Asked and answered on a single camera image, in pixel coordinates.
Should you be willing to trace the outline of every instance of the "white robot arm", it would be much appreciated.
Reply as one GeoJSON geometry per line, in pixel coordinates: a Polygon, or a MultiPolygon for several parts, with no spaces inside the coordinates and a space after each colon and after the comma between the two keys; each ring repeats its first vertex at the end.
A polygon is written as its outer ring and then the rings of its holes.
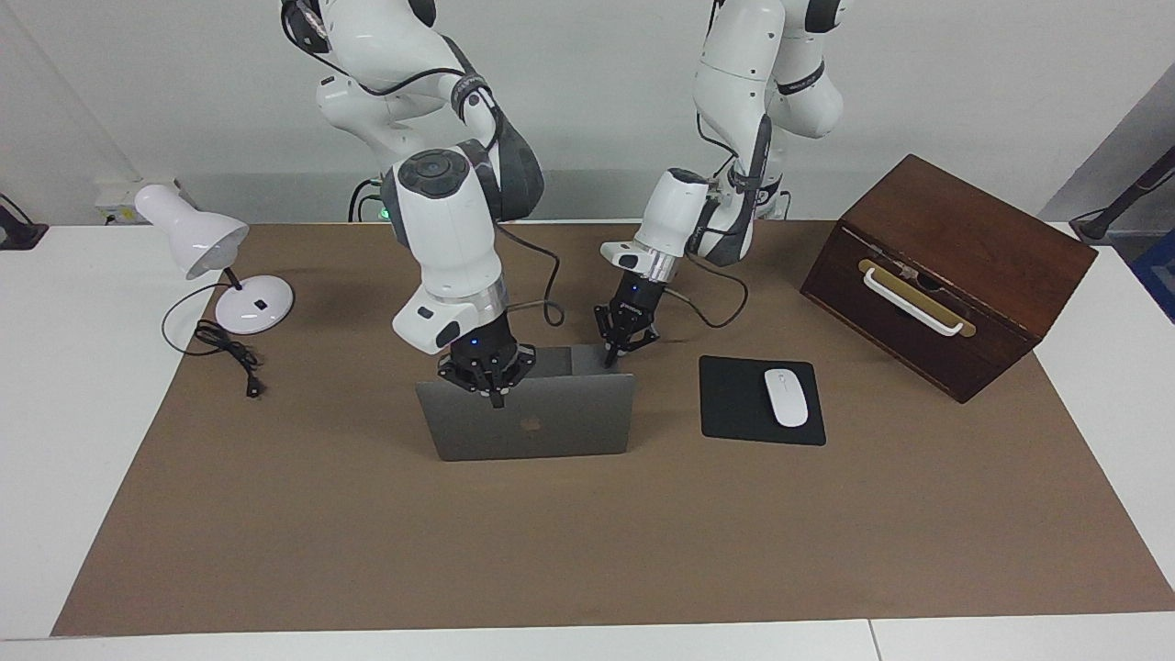
{"type": "Polygon", "coordinates": [[[752,221],[780,196],[787,133],[822,137],[844,112],[825,74],[824,39],[852,0],[716,0],[693,85],[698,131],[731,160],[709,180],[665,173],[629,242],[600,252],[625,270],[607,305],[596,308],[609,363],[658,339],[657,303],[684,255],[717,265],[746,256],[752,221]],[[716,134],[706,137],[703,122],[716,134]]]}
{"type": "Polygon", "coordinates": [[[502,407],[533,366],[535,350],[510,332],[495,223],[533,210],[542,170],[485,79],[431,29],[435,18],[431,0],[283,0],[282,7],[290,41],[335,69],[318,88],[318,106],[371,148],[396,238],[421,264],[421,285],[392,328],[422,352],[448,350],[438,375],[502,407]],[[327,53],[337,63],[318,56],[327,53]],[[421,150],[401,121],[445,103],[475,139],[421,150]]]}

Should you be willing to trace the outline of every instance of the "wooden box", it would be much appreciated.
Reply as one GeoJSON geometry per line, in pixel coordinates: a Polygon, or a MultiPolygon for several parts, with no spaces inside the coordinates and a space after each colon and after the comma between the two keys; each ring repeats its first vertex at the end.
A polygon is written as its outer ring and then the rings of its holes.
{"type": "Polygon", "coordinates": [[[837,223],[801,290],[965,403],[1040,344],[1095,255],[909,155],[837,223]]]}

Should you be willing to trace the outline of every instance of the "desk lamp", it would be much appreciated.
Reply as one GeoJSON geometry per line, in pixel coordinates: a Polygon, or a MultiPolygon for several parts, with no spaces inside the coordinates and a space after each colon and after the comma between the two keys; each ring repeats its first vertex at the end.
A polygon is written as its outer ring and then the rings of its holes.
{"type": "Polygon", "coordinates": [[[188,279],[223,269],[231,288],[216,302],[216,322],[234,336],[253,336],[276,325],[294,305],[294,289],[281,277],[237,279],[231,265],[249,225],[227,215],[201,211],[164,186],[146,186],[135,208],[167,232],[172,256],[188,279]]]}

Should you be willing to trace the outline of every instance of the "computer mouse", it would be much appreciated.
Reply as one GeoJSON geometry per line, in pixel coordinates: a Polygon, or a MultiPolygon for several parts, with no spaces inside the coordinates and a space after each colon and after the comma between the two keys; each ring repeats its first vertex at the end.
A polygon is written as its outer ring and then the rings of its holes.
{"type": "Polygon", "coordinates": [[[767,384],[776,421],[784,427],[803,427],[807,423],[808,411],[800,378],[791,370],[768,370],[763,378],[767,384]]]}

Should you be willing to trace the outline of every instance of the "table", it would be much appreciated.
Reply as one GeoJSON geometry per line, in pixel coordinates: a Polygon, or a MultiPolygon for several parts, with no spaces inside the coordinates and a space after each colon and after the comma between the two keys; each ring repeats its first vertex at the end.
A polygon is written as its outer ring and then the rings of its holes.
{"type": "MultiPolygon", "coordinates": [[[[159,316],[186,282],[153,228],[55,228],[0,255],[0,657],[1167,659],[1175,614],[692,627],[253,634],[14,641],[48,635],[179,355],[159,316]]],[[[190,328],[207,298],[174,319],[190,328]]],[[[1173,326],[1109,249],[1038,357],[1168,581],[1175,575],[1173,326]],[[1128,333],[1104,343],[1114,333],[1128,333]],[[1102,344],[1108,351],[1089,352],[1102,344]]]]}

